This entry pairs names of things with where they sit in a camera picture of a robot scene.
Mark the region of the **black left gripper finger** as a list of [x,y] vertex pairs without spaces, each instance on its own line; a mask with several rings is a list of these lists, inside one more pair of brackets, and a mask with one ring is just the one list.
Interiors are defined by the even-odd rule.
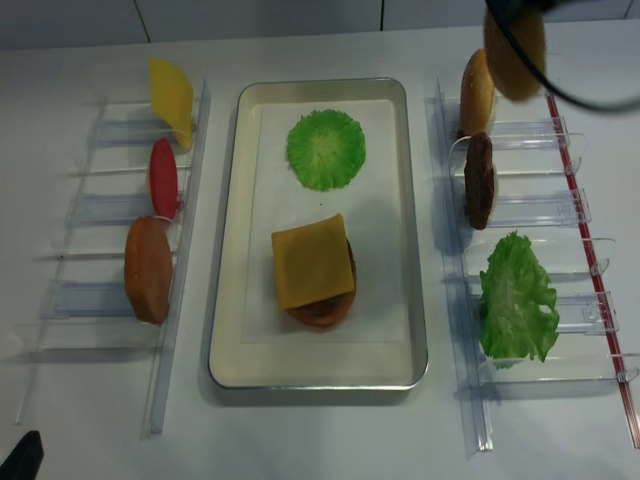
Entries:
[[44,448],[40,432],[27,432],[1,464],[1,480],[35,480],[42,461]]

